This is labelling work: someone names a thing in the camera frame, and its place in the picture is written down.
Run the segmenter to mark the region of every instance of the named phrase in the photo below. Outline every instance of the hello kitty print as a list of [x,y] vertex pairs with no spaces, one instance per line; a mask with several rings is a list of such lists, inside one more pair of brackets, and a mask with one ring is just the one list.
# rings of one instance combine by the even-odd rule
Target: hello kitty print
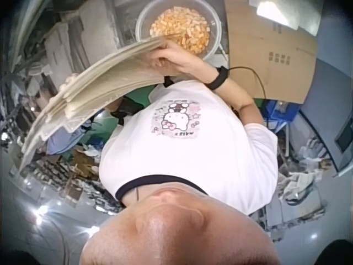
[[200,129],[201,107],[190,100],[169,100],[156,109],[152,133],[172,138],[193,139]]

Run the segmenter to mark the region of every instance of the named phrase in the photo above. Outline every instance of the person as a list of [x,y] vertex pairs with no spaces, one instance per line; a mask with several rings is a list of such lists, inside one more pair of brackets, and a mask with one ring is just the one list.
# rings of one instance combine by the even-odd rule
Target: person
[[280,264],[247,217],[270,202],[278,174],[277,137],[253,99],[171,41],[148,58],[194,80],[156,87],[105,145],[100,179],[126,209],[87,242],[81,264]]

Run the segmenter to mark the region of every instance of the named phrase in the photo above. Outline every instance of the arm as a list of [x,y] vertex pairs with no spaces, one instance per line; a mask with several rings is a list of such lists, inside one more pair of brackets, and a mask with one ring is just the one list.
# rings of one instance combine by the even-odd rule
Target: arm
[[[167,42],[165,49],[153,52],[152,59],[161,58],[168,60],[168,67],[170,67],[170,64],[173,64],[179,72],[189,74],[202,83],[211,83],[218,76],[218,71],[214,67],[188,53],[171,41]],[[155,66],[157,68],[166,67],[164,62],[158,61]],[[250,123],[264,123],[263,117],[254,100],[235,81],[228,78],[215,92],[227,104],[230,104],[239,112],[244,126]]]

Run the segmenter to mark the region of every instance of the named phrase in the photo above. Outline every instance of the hand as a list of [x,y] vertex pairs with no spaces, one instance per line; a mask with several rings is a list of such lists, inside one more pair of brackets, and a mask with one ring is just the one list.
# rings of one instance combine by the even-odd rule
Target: hand
[[192,75],[203,83],[211,83],[218,76],[218,71],[202,59],[184,50],[171,40],[166,41],[160,49],[149,54],[152,67],[162,74]]

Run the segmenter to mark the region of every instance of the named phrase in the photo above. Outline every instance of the black cord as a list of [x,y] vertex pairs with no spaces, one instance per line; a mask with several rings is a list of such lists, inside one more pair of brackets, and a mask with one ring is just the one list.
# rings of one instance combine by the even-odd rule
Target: black cord
[[[265,90],[265,86],[264,86],[264,84],[263,84],[263,82],[262,82],[260,76],[258,75],[258,73],[256,73],[256,71],[255,71],[254,69],[252,69],[252,68],[250,68],[250,67],[246,67],[246,66],[231,67],[231,68],[229,69],[229,71],[235,70],[235,69],[246,69],[246,70],[250,70],[250,71],[252,71],[252,72],[254,73],[254,75],[258,78],[258,80],[259,80],[259,82],[260,82],[261,88],[262,88],[263,93],[264,93],[264,99],[265,99],[264,104],[266,105],[266,102],[267,102],[266,90]],[[269,115],[268,115],[268,113],[267,113],[266,106],[265,106],[265,111],[266,111],[266,127],[269,128]]]

